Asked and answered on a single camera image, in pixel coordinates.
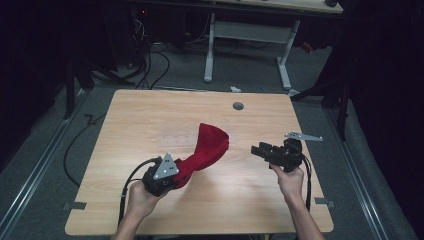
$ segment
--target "table leg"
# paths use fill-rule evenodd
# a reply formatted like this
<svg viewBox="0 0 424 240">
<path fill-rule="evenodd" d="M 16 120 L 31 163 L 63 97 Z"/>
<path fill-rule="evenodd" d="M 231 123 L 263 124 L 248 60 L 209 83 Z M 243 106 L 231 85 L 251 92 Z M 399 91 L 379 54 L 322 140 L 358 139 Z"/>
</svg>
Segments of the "table leg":
<svg viewBox="0 0 424 240">
<path fill-rule="evenodd" d="M 212 82 L 213 71 L 213 41 L 215 38 L 215 13 L 211 13 L 211 24 L 209 29 L 209 49 L 206 57 L 205 82 Z"/>
<path fill-rule="evenodd" d="M 286 48 L 284 49 L 284 53 L 282 57 L 277 58 L 278 69 L 280 70 L 281 81 L 283 82 L 284 89 L 290 90 L 291 84 L 289 75 L 287 74 L 286 69 L 286 61 L 290 53 L 290 49 L 293 45 L 294 38 L 296 37 L 297 29 L 299 28 L 300 21 L 296 20 L 291 28 L 290 34 L 288 36 L 288 40 L 286 43 Z"/>
</svg>

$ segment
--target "black cable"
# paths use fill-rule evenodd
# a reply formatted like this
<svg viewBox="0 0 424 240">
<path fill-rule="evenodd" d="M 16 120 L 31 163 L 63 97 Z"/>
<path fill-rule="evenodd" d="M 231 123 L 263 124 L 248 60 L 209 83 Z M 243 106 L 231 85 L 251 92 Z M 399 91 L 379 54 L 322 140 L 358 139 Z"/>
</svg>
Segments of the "black cable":
<svg viewBox="0 0 424 240">
<path fill-rule="evenodd" d="M 209 40 L 209 37 L 205 37 L 205 38 L 203 38 L 203 39 L 202 39 L 202 37 L 205 35 L 206 30 L 208 29 L 208 26 L 209 26 L 209 20 L 210 20 L 210 18 L 211 18 L 211 14 L 208 14 L 208 18 L 206 19 L 205 27 L 203 28 L 203 31 L 202 31 L 202 33 L 200 34 L 200 36 L 199 36 L 199 37 L 197 37 L 197 38 L 196 38 L 195 40 L 193 40 L 193 41 L 186 42 L 186 43 L 185 43 L 185 46 L 187 46 L 187 47 L 189 47 L 189 48 L 192 48 L 192 49 L 204 49 L 205 47 L 207 47 L 207 46 L 208 46 L 208 45 L 206 44 L 206 45 L 203 45 L 203 47 L 202 47 L 202 48 L 193 48 L 193 47 L 191 47 L 191 46 L 190 46 L 190 44 L 195 44 L 195 43 L 203 42 L 203 41 L 205 41 L 205 40 Z"/>
<path fill-rule="evenodd" d="M 150 56 L 150 48 L 149 48 L 149 51 L 147 52 L 147 55 L 148 55 L 148 58 L 149 58 L 149 64 L 148 64 L 148 67 L 147 67 L 147 71 L 146 71 L 146 69 L 144 69 L 144 76 L 143 76 L 143 78 L 137 83 L 137 85 L 135 86 L 135 89 L 138 89 L 138 87 L 140 87 L 140 84 L 141 83 L 143 83 L 143 85 L 144 85 L 144 81 L 147 81 L 147 75 L 149 75 L 149 73 L 150 73 L 150 68 L 151 68 L 151 66 L 152 66 L 152 58 L 151 58 L 151 56 Z"/>
<path fill-rule="evenodd" d="M 136 69 L 134 72 L 129 73 L 128 75 L 125 75 L 125 76 L 123 76 L 123 77 L 121 77 L 121 78 L 122 78 L 122 79 L 130 79 L 130 78 L 133 78 L 133 77 L 135 77 L 135 76 L 139 75 L 139 74 L 140 74 L 140 73 L 144 70 L 144 68 L 145 68 L 145 60 L 144 60 L 144 59 L 142 59 L 142 60 L 140 61 L 139 66 L 137 67 L 137 69 Z M 96 78 L 96 79 L 101 80 L 101 81 L 113 81 L 113 79 L 111 79 L 111 78 L 108 78 L 108 77 L 101 77 L 101 76 L 99 76 L 99 75 L 95 74 L 94 72 L 91 72 L 91 76 L 92 76 L 93 78 Z"/>
<path fill-rule="evenodd" d="M 162 75 L 160 75 L 160 77 L 158 77 L 153 83 L 152 83 L 152 85 L 150 86 L 150 90 L 152 90 L 153 89 L 153 86 L 163 77 L 163 76 L 165 76 L 165 74 L 168 72 L 168 70 L 169 70 L 169 66 L 170 66 L 170 62 L 169 62 L 169 59 L 164 55 L 164 54 L 162 54 L 162 53 L 160 53 L 160 52 L 155 52 L 156 54 L 159 54 L 159 55 L 161 55 L 162 57 L 164 57 L 165 59 L 166 59 L 166 61 L 168 62 L 168 65 L 166 66 L 166 70 L 165 70 L 165 72 L 163 72 L 162 73 Z"/>
<path fill-rule="evenodd" d="M 147 80 L 147 78 L 144 80 L 143 85 L 141 85 L 141 89 L 144 89 L 144 84 L 146 84 L 147 89 L 149 89 L 149 80 Z"/>
<path fill-rule="evenodd" d="M 195 50 L 202 50 L 205 49 L 209 46 L 209 43 L 206 41 L 209 40 L 209 38 L 205 38 L 202 40 L 199 40 L 197 42 L 192 42 L 192 43 L 186 43 L 185 46 L 191 49 L 195 49 Z"/>
<path fill-rule="evenodd" d="M 150 160 L 144 161 L 142 162 L 140 165 L 138 165 L 133 172 L 130 174 L 130 176 L 128 177 L 127 181 L 125 182 L 124 188 L 122 189 L 122 194 L 121 194 L 121 203 L 120 203 L 120 208 L 119 208 L 119 219 L 118 219 L 118 226 L 119 223 L 121 223 L 122 218 L 124 218 L 124 212 L 125 212 L 125 199 L 127 198 L 127 192 L 128 192 L 128 185 L 130 184 L 130 182 L 135 181 L 135 180 L 139 180 L 139 179 L 132 179 L 132 177 L 134 176 L 134 174 L 137 173 L 137 171 L 142 168 L 144 165 L 149 164 L 149 163 L 157 163 L 157 161 L 160 161 L 160 158 L 152 158 Z"/>
<path fill-rule="evenodd" d="M 152 44 L 152 47 L 153 47 L 153 45 L 165 45 L 165 48 L 164 49 L 161 49 L 161 50 L 158 50 L 158 51 L 150 51 L 151 53 L 165 52 L 169 48 L 169 45 L 166 42 L 156 42 L 156 43 L 153 43 Z"/>
<path fill-rule="evenodd" d="M 68 153 L 69 150 L 71 149 L 72 145 L 75 143 L 75 141 L 81 136 L 81 134 L 83 134 L 85 132 L 85 130 L 87 130 L 91 125 L 94 125 L 97 123 L 97 121 L 99 121 L 100 119 L 102 119 L 104 116 L 106 116 L 106 113 L 102 114 L 100 117 L 96 118 L 94 121 L 89 122 L 87 124 L 87 126 L 85 126 L 71 141 L 71 143 L 69 144 L 68 148 L 66 148 L 65 151 L 65 155 L 63 156 L 63 169 L 65 170 L 65 174 L 66 176 L 69 178 L 69 180 L 71 180 L 72 183 L 74 183 L 77 187 L 80 187 L 80 183 L 78 183 L 72 176 L 71 174 L 69 174 L 68 171 L 68 167 L 66 165 L 67 162 L 67 158 L 68 158 Z"/>
<path fill-rule="evenodd" d="M 306 174 L 307 174 L 307 177 L 308 177 L 305 204 L 306 204 L 306 208 L 308 209 L 308 211 L 310 211 L 311 210 L 311 188 L 312 188 L 311 176 L 312 176 L 312 168 L 311 168 L 311 162 L 309 161 L 309 159 L 305 155 L 303 155 L 302 160 L 305 163 Z"/>
<path fill-rule="evenodd" d="M 264 43 L 261 46 L 255 46 L 255 45 L 252 45 L 252 44 L 243 43 L 243 41 L 240 41 L 239 44 L 240 44 L 240 46 L 243 46 L 243 47 L 256 48 L 256 49 L 263 49 L 263 48 L 272 47 L 272 46 L 276 45 L 276 43 L 267 42 L 267 43 Z"/>
<path fill-rule="evenodd" d="M 222 54 L 230 54 L 230 53 L 232 53 L 232 52 L 234 52 L 234 51 L 236 51 L 238 48 L 239 48 L 239 41 L 238 40 L 233 40 L 233 39 L 220 39 L 220 41 L 216 41 L 216 45 L 218 45 L 218 43 L 231 43 L 231 42 L 233 42 L 233 41 L 235 41 L 235 44 L 234 44 L 234 48 L 233 49 L 231 49 L 231 50 L 229 50 L 229 51 L 220 51 L 220 50 L 218 50 L 217 49 L 217 47 L 218 46 L 215 46 L 215 44 L 214 44 L 214 51 L 216 51 L 217 53 L 222 53 Z"/>
</svg>

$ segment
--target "gray carpet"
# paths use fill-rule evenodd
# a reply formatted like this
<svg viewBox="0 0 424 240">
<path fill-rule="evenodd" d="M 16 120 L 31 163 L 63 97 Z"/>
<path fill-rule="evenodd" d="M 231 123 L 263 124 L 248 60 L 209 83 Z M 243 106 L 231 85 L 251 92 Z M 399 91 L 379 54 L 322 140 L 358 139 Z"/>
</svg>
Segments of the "gray carpet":
<svg viewBox="0 0 424 240">
<path fill-rule="evenodd" d="M 203 82 L 205 49 L 178 50 L 165 45 L 157 45 L 154 51 L 166 49 L 170 61 L 166 75 L 156 84 L 156 89 L 178 87 L 202 89 L 209 91 L 230 91 L 235 86 L 242 92 L 269 92 L 286 94 L 282 88 L 275 58 L 281 46 L 266 48 L 239 47 L 231 53 L 231 47 L 217 46 L 214 75 L 212 83 Z M 293 89 L 301 91 L 312 87 L 331 49 L 317 50 L 307 54 L 302 49 L 291 51 L 287 68 Z M 167 61 L 161 55 L 152 54 L 152 68 L 148 76 L 151 84 L 167 67 Z M 31 197 L 22 215 L 16 222 L 10 239 L 109 239 L 110 236 L 72 237 L 66 235 L 64 227 L 69 212 L 63 205 L 72 202 L 78 191 L 77 187 L 66 177 L 63 158 L 74 137 L 87 126 L 87 114 L 94 118 L 107 111 L 113 93 L 117 89 L 130 88 L 96 81 L 96 87 L 88 94 L 86 100 L 76 112 L 75 118 L 60 141 L 53 155 L 50 166 Z M 324 195 L 334 202 L 330 208 L 334 230 L 326 233 L 327 239 L 374 239 L 373 232 L 358 200 L 357 193 L 349 177 L 344 154 L 338 143 L 338 136 L 332 130 L 328 120 L 328 110 L 321 108 L 319 98 L 308 97 L 294 102 L 302 132 L 323 136 L 323 142 L 307 142 L 314 161 Z M 65 113 L 65 93 L 61 91 L 56 104 L 38 121 L 9 166 L 0 175 L 0 214 L 4 216 L 19 190 L 39 161 L 49 140 L 62 123 Z M 361 177 L 366 183 L 371 198 L 381 219 L 385 224 L 390 239 L 416 239 L 414 232 L 402 215 L 393 194 L 385 183 L 376 166 L 372 153 L 356 120 L 354 108 L 350 105 L 346 125 L 346 144 L 358 166 Z M 80 182 L 91 151 L 101 129 L 102 120 L 89 127 L 75 141 L 69 150 L 67 166 L 70 174 Z M 276 234 L 273 240 L 294 239 L 294 234 Z"/>
</svg>

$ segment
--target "metal rail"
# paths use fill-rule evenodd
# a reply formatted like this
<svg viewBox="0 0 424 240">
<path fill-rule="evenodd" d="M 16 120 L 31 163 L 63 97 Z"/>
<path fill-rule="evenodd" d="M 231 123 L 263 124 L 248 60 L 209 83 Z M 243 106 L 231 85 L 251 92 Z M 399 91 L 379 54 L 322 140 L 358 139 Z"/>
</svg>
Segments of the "metal rail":
<svg viewBox="0 0 424 240">
<path fill-rule="evenodd" d="M 83 102 L 88 98 L 88 93 L 80 90 L 77 95 L 77 106 L 69 118 L 64 119 L 56 133 L 50 140 L 40 159 L 38 160 L 37 165 L 32 170 L 25 184 L 22 186 L 6 215 L 3 217 L 0 222 L 0 240 L 6 240 L 9 238 L 10 234 L 15 227 L 15 224 L 19 220 L 22 212 L 25 210 L 28 202 L 30 201 L 32 195 L 37 190 L 39 183 L 41 182 L 44 174 L 50 166 L 50 163 L 54 159 L 54 154 L 56 152 L 57 146 L 59 145 L 60 140 L 62 140 L 66 130 L 68 129 L 70 123 L 75 117 L 77 110 L 81 107 Z"/>
<path fill-rule="evenodd" d="M 331 129 L 334 135 L 337 137 L 337 141 L 344 155 L 345 163 L 349 178 L 352 182 L 353 188 L 358 197 L 359 203 L 361 204 L 362 210 L 364 211 L 365 217 L 368 221 L 368 224 L 371 228 L 371 231 L 374 235 L 375 239 L 387 240 L 389 237 L 387 236 L 386 230 L 384 229 L 384 225 L 380 220 L 377 209 L 374 205 L 373 200 L 371 199 L 367 188 L 365 187 L 364 182 L 362 181 L 361 175 L 355 165 L 355 161 L 349 151 L 347 143 L 340 138 L 340 134 L 337 130 L 337 120 L 334 116 L 334 113 L 331 109 L 324 109 L 324 113 L 327 119 L 331 123 Z"/>
</svg>

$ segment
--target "cable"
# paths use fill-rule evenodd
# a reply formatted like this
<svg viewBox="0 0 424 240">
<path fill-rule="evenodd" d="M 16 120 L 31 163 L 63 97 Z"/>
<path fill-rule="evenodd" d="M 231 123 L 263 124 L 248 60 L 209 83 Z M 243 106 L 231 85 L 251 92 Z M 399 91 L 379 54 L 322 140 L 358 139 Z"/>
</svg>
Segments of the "cable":
<svg viewBox="0 0 424 240">
<path fill-rule="evenodd" d="M 133 172 L 128 177 L 127 181 L 125 182 L 124 188 L 122 189 L 121 194 L 121 202 L 120 202 L 120 208 L 119 208 L 119 219 L 118 219 L 118 226 L 119 223 L 121 223 L 122 218 L 124 218 L 124 212 L 125 212 L 125 199 L 127 198 L 127 192 L 128 192 L 128 185 L 135 180 L 140 179 L 132 179 L 132 177 L 137 173 L 137 171 L 142 168 L 144 165 L 149 163 L 157 163 L 157 161 L 160 161 L 160 158 L 152 158 L 150 160 L 142 162 L 140 165 L 138 165 Z"/>
<path fill-rule="evenodd" d="M 240 41 L 240 45 L 243 46 L 243 47 L 250 47 L 250 48 L 256 48 L 256 49 L 262 49 L 262 48 L 272 47 L 272 46 L 276 45 L 276 43 L 267 42 L 267 43 L 264 43 L 261 46 L 255 46 L 255 45 L 247 44 L 247 43 L 244 43 L 244 42 Z"/>
<path fill-rule="evenodd" d="M 166 42 L 156 42 L 156 43 L 152 44 L 152 47 L 153 47 L 153 45 L 165 45 L 165 48 L 160 50 L 160 51 L 150 51 L 151 53 L 165 52 L 169 48 L 168 43 L 166 43 Z"/>
<path fill-rule="evenodd" d="M 234 42 L 234 40 L 233 39 L 221 39 L 221 41 L 216 41 L 216 43 L 231 43 L 231 42 Z M 229 54 L 229 53 L 232 53 L 232 52 L 234 52 L 234 51 L 236 51 L 237 49 L 238 49 L 238 47 L 239 47 L 239 41 L 238 40 L 235 40 L 235 46 L 234 46 L 234 48 L 233 49 L 231 49 L 231 50 L 229 50 L 229 51 L 220 51 L 220 50 L 218 50 L 217 49 L 217 47 L 218 46 L 216 46 L 215 47 L 215 44 L 214 44 L 214 51 L 216 51 L 217 53 L 222 53 L 222 54 Z"/>
<path fill-rule="evenodd" d="M 209 25 L 210 17 L 211 17 L 211 14 L 209 13 L 209 14 L 208 14 L 208 18 L 206 19 L 205 27 L 203 28 L 203 31 L 202 31 L 202 33 L 199 35 L 199 37 L 198 37 L 198 38 L 196 38 L 196 39 L 195 39 L 195 40 L 193 40 L 193 41 L 186 42 L 186 45 L 191 44 L 191 43 L 202 42 L 202 41 L 204 41 L 204 40 L 206 40 L 206 39 L 209 39 L 209 37 L 205 37 L 205 38 L 203 38 L 203 39 L 201 39 L 201 38 L 205 35 L 206 29 L 208 29 L 208 25 Z"/>
<path fill-rule="evenodd" d="M 258 88 L 260 88 L 260 89 L 262 89 L 264 92 L 266 92 L 266 93 L 269 93 L 269 91 L 268 90 L 266 90 L 264 87 L 262 87 L 261 85 L 259 85 L 259 84 L 256 84 L 256 83 L 252 83 L 253 85 L 255 85 L 256 87 L 258 87 Z"/>
<path fill-rule="evenodd" d="M 302 161 L 305 163 L 306 166 L 306 174 L 308 177 L 308 182 L 307 182 L 307 192 L 306 192 L 306 200 L 305 200 L 305 204 L 306 204 L 306 208 L 308 209 L 308 211 L 311 210 L 311 187 L 312 187 L 312 183 L 311 183 L 311 176 L 312 176 L 312 168 L 311 168 L 311 162 L 309 161 L 309 159 L 303 155 Z"/>
<path fill-rule="evenodd" d="M 193 47 L 193 45 L 195 44 L 199 44 L 202 43 L 205 40 L 208 40 L 208 38 L 202 39 L 201 41 L 195 42 L 195 43 L 190 43 L 190 44 L 186 44 L 186 47 L 190 48 L 190 49 L 194 49 L 194 50 L 202 50 L 208 47 L 209 43 L 203 43 L 200 47 Z"/>
<path fill-rule="evenodd" d="M 66 165 L 67 162 L 67 157 L 68 157 L 68 153 L 69 150 L 71 149 L 72 145 L 75 143 L 75 141 L 81 136 L 81 134 L 83 134 L 85 132 L 85 130 L 87 130 L 91 125 L 94 125 L 97 123 L 97 121 L 99 121 L 100 119 L 102 119 L 103 117 L 106 116 L 106 113 L 102 114 L 100 117 L 96 118 L 94 121 L 90 122 L 87 124 L 87 126 L 85 126 L 71 141 L 71 143 L 69 144 L 68 148 L 66 148 L 65 151 L 65 155 L 63 156 L 63 169 L 65 170 L 65 174 L 66 176 L 69 178 L 69 180 L 71 180 L 72 183 L 74 183 L 77 187 L 80 187 L 80 183 L 78 183 L 72 176 L 71 174 L 69 174 L 68 171 L 68 167 Z"/>
<path fill-rule="evenodd" d="M 165 56 L 165 55 L 163 55 L 162 53 L 160 53 L 160 52 L 155 52 L 156 54 L 159 54 L 159 55 L 161 55 L 162 57 L 164 57 L 165 59 L 166 59 L 166 61 L 168 62 L 168 65 L 166 66 L 166 69 L 165 69 L 165 72 L 163 72 L 162 73 L 162 75 L 160 75 L 160 77 L 158 77 L 153 83 L 152 83 L 152 85 L 150 86 L 150 88 L 149 88 L 149 90 L 152 90 L 153 89 L 153 86 L 163 77 L 163 76 L 165 76 L 165 74 L 168 72 L 168 70 L 169 70 L 169 66 L 170 66 L 170 62 L 169 62 L 169 59 Z"/>
<path fill-rule="evenodd" d="M 144 81 L 147 81 L 147 75 L 149 74 L 149 72 L 150 72 L 150 68 L 151 68 L 151 66 L 152 66 L 152 58 L 151 58 L 151 56 L 150 56 L 150 48 L 149 48 L 149 51 L 147 52 L 147 55 L 148 55 L 148 58 L 149 58 L 149 65 L 147 66 L 147 71 L 146 71 L 146 69 L 144 69 L 144 76 L 143 76 L 143 78 L 137 83 L 137 85 L 135 86 L 135 88 L 134 89 L 138 89 L 138 87 L 140 87 L 140 84 L 141 83 L 143 83 L 143 85 L 144 85 Z"/>
<path fill-rule="evenodd" d="M 136 50 L 135 61 L 137 61 L 137 59 L 140 56 L 141 50 L 142 50 L 144 37 L 147 36 L 147 35 L 145 35 L 146 28 L 144 27 L 144 24 L 141 21 L 139 21 L 138 19 L 132 19 L 132 20 L 135 23 L 138 24 L 137 29 L 134 30 L 134 33 L 132 34 L 132 38 L 135 41 L 135 50 Z M 140 29 L 142 29 L 141 37 L 138 36 Z M 142 57 L 141 60 L 140 60 L 140 64 L 139 64 L 138 68 L 134 72 L 132 72 L 132 73 L 126 75 L 126 76 L 120 77 L 120 78 L 125 79 L 125 80 L 133 78 L 133 77 L 139 75 L 144 70 L 145 66 L 146 66 L 145 60 L 144 60 L 144 57 Z M 101 81 L 112 81 L 113 80 L 112 78 L 110 78 L 110 76 L 105 78 L 105 77 L 101 77 L 101 76 L 95 74 L 94 72 L 91 72 L 91 76 L 93 78 L 96 78 L 96 79 L 101 80 Z"/>
</svg>

